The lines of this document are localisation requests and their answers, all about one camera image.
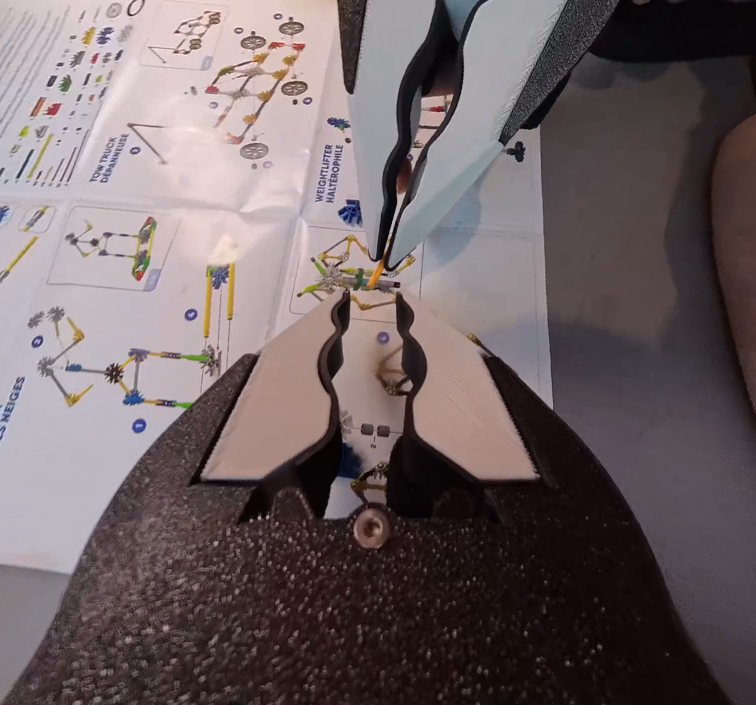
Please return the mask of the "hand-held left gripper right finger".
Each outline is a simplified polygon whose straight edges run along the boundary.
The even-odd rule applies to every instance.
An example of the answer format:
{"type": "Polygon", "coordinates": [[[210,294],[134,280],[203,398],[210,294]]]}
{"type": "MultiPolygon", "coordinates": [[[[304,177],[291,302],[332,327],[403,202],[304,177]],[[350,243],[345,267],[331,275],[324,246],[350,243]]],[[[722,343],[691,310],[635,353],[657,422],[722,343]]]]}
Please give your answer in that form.
{"type": "Polygon", "coordinates": [[[417,298],[397,296],[402,370],[411,384],[392,451],[392,510],[431,517],[461,492],[453,517],[475,514],[488,487],[532,483],[537,466],[492,374],[494,359],[417,298]]]}

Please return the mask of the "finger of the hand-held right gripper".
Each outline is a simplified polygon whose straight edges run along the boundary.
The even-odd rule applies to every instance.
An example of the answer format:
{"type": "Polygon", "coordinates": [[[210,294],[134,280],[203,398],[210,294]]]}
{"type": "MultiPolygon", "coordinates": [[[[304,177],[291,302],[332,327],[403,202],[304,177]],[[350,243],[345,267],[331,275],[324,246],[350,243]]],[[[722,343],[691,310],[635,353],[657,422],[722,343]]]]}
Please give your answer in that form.
{"type": "Polygon", "coordinates": [[[451,109],[415,166],[388,246],[397,266],[490,167],[504,126],[568,0],[480,0],[461,39],[451,109]]]}
{"type": "Polygon", "coordinates": [[[371,259],[382,259],[423,87],[448,31],[443,0],[367,0],[352,89],[352,146],[371,259]]]}

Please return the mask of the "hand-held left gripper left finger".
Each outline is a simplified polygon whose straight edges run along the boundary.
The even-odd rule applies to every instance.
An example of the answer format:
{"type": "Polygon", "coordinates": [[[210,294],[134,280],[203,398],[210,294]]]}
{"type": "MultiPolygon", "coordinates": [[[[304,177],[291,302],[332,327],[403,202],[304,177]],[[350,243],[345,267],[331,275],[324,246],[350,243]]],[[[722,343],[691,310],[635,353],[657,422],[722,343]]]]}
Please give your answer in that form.
{"type": "Polygon", "coordinates": [[[348,294],[331,294],[256,357],[199,471],[203,483],[252,486],[246,514],[267,514],[283,489],[325,514],[342,463],[334,377],[343,365],[348,294]]]}

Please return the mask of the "white instruction sheet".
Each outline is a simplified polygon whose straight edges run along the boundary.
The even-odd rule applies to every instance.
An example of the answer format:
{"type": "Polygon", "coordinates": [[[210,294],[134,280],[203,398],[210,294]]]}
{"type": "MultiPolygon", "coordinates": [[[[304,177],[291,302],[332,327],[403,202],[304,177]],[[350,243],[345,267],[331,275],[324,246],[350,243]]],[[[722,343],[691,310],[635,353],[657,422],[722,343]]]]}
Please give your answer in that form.
{"type": "Polygon", "coordinates": [[[70,573],[146,448],[342,286],[362,471],[411,388],[397,291],[552,402],[539,130],[365,289],[335,26],[335,0],[2,0],[2,564],[70,573]]]}

